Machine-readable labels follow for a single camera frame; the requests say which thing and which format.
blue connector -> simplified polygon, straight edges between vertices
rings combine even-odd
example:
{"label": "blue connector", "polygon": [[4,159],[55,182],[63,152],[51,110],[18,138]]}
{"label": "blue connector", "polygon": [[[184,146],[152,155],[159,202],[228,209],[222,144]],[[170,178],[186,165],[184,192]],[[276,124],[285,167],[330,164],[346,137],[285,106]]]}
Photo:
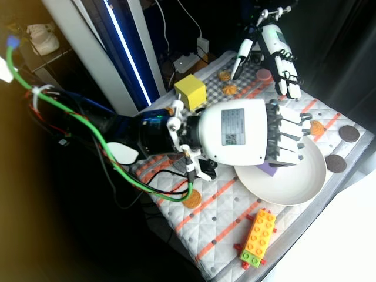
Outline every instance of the blue connector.
{"label": "blue connector", "polygon": [[15,36],[10,36],[6,40],[6,45],[8,47],[12,47],[13,49],[16,49],[19,44],[20,44],[20,40]]}

white shoe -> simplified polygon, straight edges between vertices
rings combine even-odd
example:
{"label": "white shoe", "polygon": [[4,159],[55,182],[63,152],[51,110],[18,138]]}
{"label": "white shoe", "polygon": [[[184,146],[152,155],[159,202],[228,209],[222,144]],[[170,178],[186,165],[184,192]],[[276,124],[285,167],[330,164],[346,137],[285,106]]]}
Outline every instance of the white shoe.
{"label": "white shoe", "polygon": [[60,44],[58,38],[53,34],[54,29],[50,23],[28,26],[27,33],[30,34],[33,51],[36,55],[44,56],[59,49]]}

pink round object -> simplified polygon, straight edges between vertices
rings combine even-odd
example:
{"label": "pink round object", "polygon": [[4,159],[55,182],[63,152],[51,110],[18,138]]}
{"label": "pink round object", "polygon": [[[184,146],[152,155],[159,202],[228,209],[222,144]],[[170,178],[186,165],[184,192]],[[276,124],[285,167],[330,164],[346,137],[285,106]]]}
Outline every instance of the pink round object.
{"label": "pink round object", "polygon": [[258,80],[268,80],[271,78],[271,73],[267,69],[260,69],[256,72],[256,77]]}

green cable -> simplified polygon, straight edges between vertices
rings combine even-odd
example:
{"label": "green cable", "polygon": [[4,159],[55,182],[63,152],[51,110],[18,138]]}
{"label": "green cable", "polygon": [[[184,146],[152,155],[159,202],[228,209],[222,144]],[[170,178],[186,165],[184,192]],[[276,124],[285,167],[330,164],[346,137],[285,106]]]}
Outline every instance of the green cable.
{"label": "green cable", "polygon": [[[9,70],[11,71],[11,73],[13,74],[14,78],[24,87],[26,88],[27,90],[31,90],[32,89],[32,86],[30,84],[28,84],[19,74],[18,72],[15,70],[14,66],[13,66],[13,60],[12,60],[12,52],[13,52],[13,47],[9,46],[6,50],[6,62],[8,64],[8,68]],[[181,197],[181,198],[172,198],[172,197],[169,197],[169,196],[166,196],[164,194],[159,194],[159,193],[154,193],[154,191],[150,188],[148,188],[147,185],[145,185],[144,183],[142,182],[139,182],[137,180],[133,180],[117,163],[116,159],[113,157],[111,151],[110,151],[110,148],[108,147],[105,139],[103,138],[102,134],[100,134],[100,132],[97,130],[97,128],[88,120],[86,120],[84,117],[82,117],[81,115],[79,114],[76,114],[72,109],[70,109],[69,107],[61,104],[60,102],[52,99],[51,97],[49,96],[46,96],[44,95],[43,93],[39,92],[38,93],[38,98],[41,98],[42,100],[50,103],[51,105],[54,105],[56,106],[57,108],[61,109],[62,111],[72,115],[75,119],[77,119],[78,121],[80,121],[81,123],[83,123],[84,125],[86,125],[91,131],[92,133],[95,135],[95,137],[98,139],[99,143],[102,145],[104,151],[106,152],[108,158],[110,159],[113,167],[117,170],[117,172],[120,173],[121,176],[123,176],[130,184],[132,185],[135,185],[136,187],[142,189],[143,191],[146,191],[146,192],[149,192],[149,193],[153,193],[153,195],[157,196],[157,197],[161,197],[161,198],[164,198],[166,200],[170,200],[170,201],[173,201],[173,202],[182,202],[186,199],[188,199],[190,197],[190,195],[192,194],[192,189],[193,189],[193,184],[192,183],[188,183],[188,192],[185,196]]]}

power plug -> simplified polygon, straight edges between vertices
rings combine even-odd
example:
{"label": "power plug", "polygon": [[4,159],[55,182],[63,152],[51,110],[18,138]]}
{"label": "power plug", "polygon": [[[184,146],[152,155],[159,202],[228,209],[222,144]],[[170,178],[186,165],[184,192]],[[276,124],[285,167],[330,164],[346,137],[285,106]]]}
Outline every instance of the power plug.
{"label": "power plug", "polygon": [[[209,52],[209,40],[198,37],[197,38],[197,54],[203,58]],[[195,53],[189,54],[189,56],[181,56],[179,59],[174,61],[174,66],[177,72],[185,73],[188,71],[195,63],[201,60]]]}

